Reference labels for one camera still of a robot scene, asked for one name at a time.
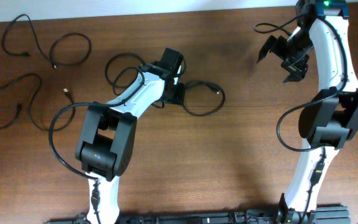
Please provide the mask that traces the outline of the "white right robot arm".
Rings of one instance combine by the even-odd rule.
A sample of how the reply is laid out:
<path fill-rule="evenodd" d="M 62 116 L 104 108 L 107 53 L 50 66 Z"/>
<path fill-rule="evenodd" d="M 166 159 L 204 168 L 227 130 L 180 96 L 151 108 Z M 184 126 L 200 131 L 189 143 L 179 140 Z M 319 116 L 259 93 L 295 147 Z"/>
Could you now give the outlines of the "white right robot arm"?
<path fill-rule="evenodd" d="M 297 106 L 302 146 L 290 186 L 275 210 L 248 210 L 247 223 L 350 223 L 343 205 L 319 207 L 318 193 L 333 159 L 358 131 L 358 79 L 347 38 L 349 11 L 345 1 L 300 0 L 297 24 L 284 36 L 270 36 L 259 58 L 273 53 L 288 71 L 288 82 L 304 79 L 309 52 L 318 68 L 318 94 Z"/>

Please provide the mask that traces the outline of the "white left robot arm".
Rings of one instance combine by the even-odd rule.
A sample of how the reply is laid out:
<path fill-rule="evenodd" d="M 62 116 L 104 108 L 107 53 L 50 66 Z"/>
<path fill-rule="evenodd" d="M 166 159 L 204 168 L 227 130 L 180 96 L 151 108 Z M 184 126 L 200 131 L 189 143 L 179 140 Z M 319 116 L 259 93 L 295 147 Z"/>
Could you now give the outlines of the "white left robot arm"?
<path fill-rule="evenodd" d="M 183 62 L 167 48 L 159 61 L 135 67 L 136 79 L 117 98 L 88 107 L 75 151 L 89 176 L 85 223 L 116 222 L 119 178 L 132 157 L 137 121 L 152 103 L 175 94 Z"/>

